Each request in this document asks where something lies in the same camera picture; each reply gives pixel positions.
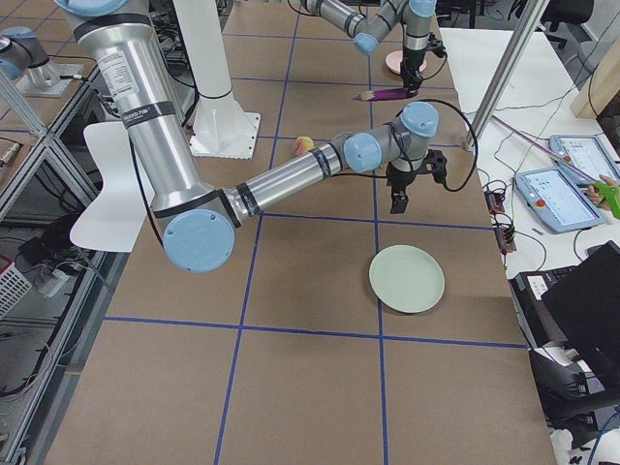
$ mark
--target plate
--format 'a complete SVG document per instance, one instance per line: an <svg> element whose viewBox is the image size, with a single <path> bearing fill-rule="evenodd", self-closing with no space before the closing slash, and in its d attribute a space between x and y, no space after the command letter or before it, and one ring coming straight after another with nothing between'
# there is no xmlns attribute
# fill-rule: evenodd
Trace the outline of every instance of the plate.
<svg viewBox="0 0 620 465"><path fill-rule="evenodd" d="M386 56L387 68L393 73L400 75L400 62L403 61L403 50L393 51ZM422 72L426 69L426 60L422 62L422 66L419 67L419 71Z"/></svg>
<svg viewBox="0 0 620 465"><path fill-rule="evenodd" d="M392 245L379 252L368 274L377 297L403 313L433 307L446 285L444 272L435 259L411 245Z"/></svg>

